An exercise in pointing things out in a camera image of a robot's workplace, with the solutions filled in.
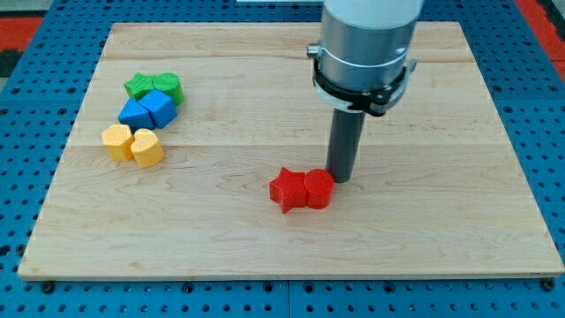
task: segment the blue perforated panel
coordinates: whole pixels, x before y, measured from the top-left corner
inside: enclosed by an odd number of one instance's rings
[[[563,256],[563,83],[510,0],[428,0],[421,19],[461,22]],[[563,316],[563,278],[54,285],[18,278],[19,255],[112,22],[318,20],[319,4],[55,1],[0,100],[0,316]]]

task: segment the green block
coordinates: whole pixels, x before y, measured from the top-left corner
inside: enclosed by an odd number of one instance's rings
[[[153,86],[168,95],[176,106],[180,105],[185,99],[183,88],[180,86],[180,79],[175,73],[166,72],[157,75],[153,79]]]
[[[124,83],[125,91],[131,98],[138,101],[153,90],[154,78],[154,75],[144,75],[137,72],[133,79]]]

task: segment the wooden board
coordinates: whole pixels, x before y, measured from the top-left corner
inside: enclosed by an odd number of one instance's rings
[[[314,93],[318,24],[116,24],[19,273],[28,280],[557,276],[563,264],[456,23],[418,24],[403,100],[368,118],[351,182],[284,215],[282,166],[323,167],[332,110]],[[105,153],[135,72],[188,96],[163,163]]]

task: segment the blue cube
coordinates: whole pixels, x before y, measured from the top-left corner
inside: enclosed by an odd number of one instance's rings
[[[140,128],[154,129],[153,119],[145,108],[130,98],[117,117],[120,124],[129,125],[133,132]]]
[[[164,128],[177,116],[173,100],[163,92],[154,89],[139,100],[139,104],[149,111],[155,126]]]

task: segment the yellow block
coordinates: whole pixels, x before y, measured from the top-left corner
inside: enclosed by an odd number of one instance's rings
[[[102,132],[102,143],[114,160],[128,161],[133,158],[133,136],[129,125],[113,124],[108,127]]]
[[[132,152],[135,161],[141,168],[157,164],[165,157],[161,143],[152,131],[142,128],[135,132],[134,137]]]

